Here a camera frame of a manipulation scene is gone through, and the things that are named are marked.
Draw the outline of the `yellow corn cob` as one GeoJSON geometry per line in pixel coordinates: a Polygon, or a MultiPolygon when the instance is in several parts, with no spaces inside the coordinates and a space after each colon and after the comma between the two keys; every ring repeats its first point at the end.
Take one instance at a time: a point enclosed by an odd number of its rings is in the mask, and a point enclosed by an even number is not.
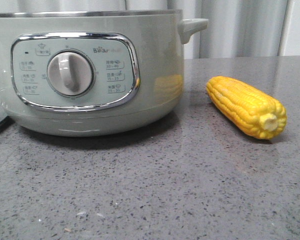
{"type": "Polygon", "coordinates": [[[250,137],[269,140],[287,124],[287,112],[276,98],[238,79],[215,76],[206,84],[214,105],[250,137]]]}

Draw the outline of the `green electric cooking pot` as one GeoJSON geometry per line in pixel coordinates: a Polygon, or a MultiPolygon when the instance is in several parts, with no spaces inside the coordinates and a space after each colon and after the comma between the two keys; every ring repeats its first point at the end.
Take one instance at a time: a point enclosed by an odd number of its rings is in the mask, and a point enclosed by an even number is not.
{"type": "Polygon", "coordinates": [[[148,125],[178,104],[183,46],[207,25],[181,10],[0,13],[1,105],[48,135],[148,125]]]}

